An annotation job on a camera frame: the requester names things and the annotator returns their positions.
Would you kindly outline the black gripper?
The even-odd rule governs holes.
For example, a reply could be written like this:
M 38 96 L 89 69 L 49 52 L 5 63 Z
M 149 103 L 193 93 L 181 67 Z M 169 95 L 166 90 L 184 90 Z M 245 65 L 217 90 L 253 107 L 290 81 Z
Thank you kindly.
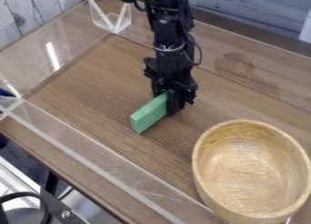
M 188 44 L 181 51 L 155 52 L 155 57 L 146 57 L 145 75 L 151 79 L 154 96 L 169 90 L 168 113 L 176 115 L 185 108 L 186 102 L 196 104 L 198 84 L 192 70 L 196 65 L 196 46 Z

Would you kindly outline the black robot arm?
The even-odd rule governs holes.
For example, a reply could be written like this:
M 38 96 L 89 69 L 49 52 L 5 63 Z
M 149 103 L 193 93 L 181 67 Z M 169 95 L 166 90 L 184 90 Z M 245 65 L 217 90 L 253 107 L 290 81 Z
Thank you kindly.
M 198 84 L 192 71 L 202 61 L 196 61 L 196 51 L 202 51 L 192 30 L 196 18 L 189 0 L 121 0 L 134 4 L 147 14 L 154 32 L 155 57 L 146 57 L 145 75 L 151 79 L 158 97 L 169 94 L 168 114 L 174 115 L 185 105 L 197 102 Z

